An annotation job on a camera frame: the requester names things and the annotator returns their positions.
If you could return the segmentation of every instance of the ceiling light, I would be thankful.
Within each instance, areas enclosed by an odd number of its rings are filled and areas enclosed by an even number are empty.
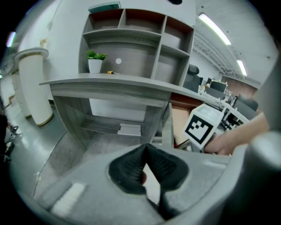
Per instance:
[[[10,35],[9,35],[9,38],[8,38],[8,41],[6,43],[6,46],[7,47],[11,47],[12,46],[12,43],[13,43],[13,40],[14,40],[14,36],[16,35],[16,32],[11,32]]]
[[[221,40],[223,40],[226,45],[231,45],[231,42],[221,31],[221,29],[205,13],[200,14],[198,17],[205,24],[207,24],[221,38]]]
[[[246,76],[247,73],[246,73],[245,67],[244,67],[244,65],[243,65],[243,62],[242,62],[241,60],[237,60],[237,63],[238,63],[238,65],[240,66],[240,70],[242,71],[242,74],[243,74],[244,76]]]

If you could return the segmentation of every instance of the white ceiling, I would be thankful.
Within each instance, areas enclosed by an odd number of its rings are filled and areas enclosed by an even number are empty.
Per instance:
[[[232,45],[225,45],[198,19],[201,13],[220,27]],[[256,9],[247,0],[196,0],[196,15],[194,50],[224,76],[259,88],[273,68],[278,51]],[[243,61],[247,77],[236,60]]]

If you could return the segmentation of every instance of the white pot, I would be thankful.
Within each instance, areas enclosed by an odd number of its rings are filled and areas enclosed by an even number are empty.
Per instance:
[[[100,59],[88,59],[90,73],[100,73],[102,60]]]

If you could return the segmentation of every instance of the wall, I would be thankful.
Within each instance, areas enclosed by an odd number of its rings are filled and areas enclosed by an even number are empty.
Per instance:
[[[38,46],[38,41],[48,38],[47,49],[49,57],[44,62],[44,79],[55,79],[57,77],[68,77],[71,74],[78,72],[78,52],[79,44],[83,28],[88,17],[88,7],[111,2],[112,0],[62,0],[53,19],[53,25],[49,32],[46,32],[45,27],[48,20],[51,19],[52,13],[55,10],[55,5],[58,1],[51,4],[46,11],[37,19],[34,26],[28,31],[20,49],[27,47]],[[195,25],[195,0],[185,0],[181,5],[173,5],[166,0],[120,0],[121,7],[124,8],[139,8],[151,11],[157,11],[169,16],[175,17],[190,26]],[[48,90],[48,98],[52,99],[50,90]],[[101,102],[91,100],[91,107],[94,115],[104,115],[105,113],[112,117],[120,118],[124,116],[121,110],[110,102]],[[138,107],[141,111],[140,117],[135,119],[141,120],[144,107]]]
[[[234,80],[229,77],[223,76],[223,82],[227,82],[227,89],[232,91],[235,95],[243,94],[249,98],[253,98],[253,95],[257,91],[255,87],[252,87],[246,83],[239,80]]]
[[[204,80],[208,78],[213,78],[215,80],[220,80],[222,76],[219,71],[203,56],[198,55],[195,51],[192,51],[190,64],[193,64],[199,68],[199,77],[203,77]]]
[[[7,106],[9,104],[9,97],[14,95],[14,88],[11,75],[4,76],[0,79],[1,85],[1,96],[4,101],[4,105]]]

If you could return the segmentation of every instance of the cylindrical pedestal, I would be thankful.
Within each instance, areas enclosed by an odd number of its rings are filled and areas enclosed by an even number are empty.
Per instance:
[[[26,52],[19,58],[19,73],[27,106],[35,123],[42,126],[53,117],[44,87],[39,86],[43,80],[43,55]]]
[[[17,102],[19,107],[21,108],[21,111],[23,112],[23,115],[26,118],[31,117],[30,110],[27,106],[23,91],[22,91],[22,84],[19,77],[18,71],[12,74],[12,81],[13,81],[13,87],[14,87],[14,94],[17,98]]]

